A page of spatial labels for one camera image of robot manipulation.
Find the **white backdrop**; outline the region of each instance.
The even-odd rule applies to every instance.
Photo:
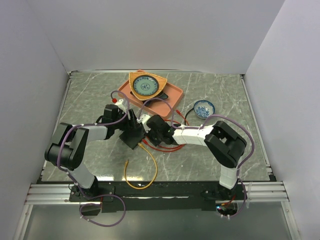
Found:
[[[0,239],[40,176],[68,79],[25,0],[0,1]]]
[[[286,0],[245,75],[302,239],[320,239],[320,1]]]
[[[27,0],[67,71],[245,73],[284,0]]]

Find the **orange tray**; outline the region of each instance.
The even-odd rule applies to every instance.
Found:
[[[135,96],[133,96],[129,84],[129,79],[118,89],[119,91],[123,92],[128,98],[130,103],[141,107],[143,102],[138,100]],[[184,91],[167,82],[163,92],[168,95],[168,98],[165,100],[173,109],[177,107],[180,100],[183,97]],[[149,106],[145,106],[143,108],[144,111],[152,114],[152,115],[160,115],[163,119],[168,119],[171,116],[171,112],[167,104],[162,101],[152,101]]]

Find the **blue patterned plate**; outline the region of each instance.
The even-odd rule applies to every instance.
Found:
[[[133,89],[141,96],[151,96],[158,91],[159,83],[153,76],[141,75],[133,81]]]
[[[199,118],[206,119],[211,114],[215,113],[216,108],[210,101],[199,100],[193,105],[193,110]]]

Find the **small blue bowl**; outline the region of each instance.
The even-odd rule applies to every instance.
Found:
[[[210,101],[199,100],[193,105],[193,110],[199,118],[206,119],[211,114],[215,113],[216,108]]]

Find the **table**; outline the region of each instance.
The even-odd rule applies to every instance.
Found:
[[[183,98],[178,110],[183,115],[197,100],[206,99],[215,105],[216,113],[227,116],[242,124],[255,142],[255,152],[241,167],[244,181],[268,181],[261,143],[251,108],[248,103],[241,76],[237,74],[213,74],[200,72],[160,71],[153,72],[168,79],[168,82],[183,89]],[[106,104],[111,103],[110,93],[117,90],[127,79],[128,72],[72,72],[70,85],[60,115],[60,122],[70,124],[93,123],[103,114]],[[136,113],[139,108],[132,107]],[[182,121],[175,115],[175,120]],[[187,120],[193,126],[204,122],[191,112]],[[243,156],[250,150],[250,140],[246,134],[230,125],[247,141]],[[141,148],[132,150],[120,139],[120,131],[109,140],[90,142],[85,150],[84,163],[100,181],[124,181],[124,166],[129,159],[127,176],[130,181],[150,181],[155,166],[150,156]],[[217,181],[220,177],[220,164],[207,147],[186,145],[176,152],[162,153],[150,149],[158,164],[156,181]],[[70,181],[68,176],[47,162],[42,172],[42,181]]]

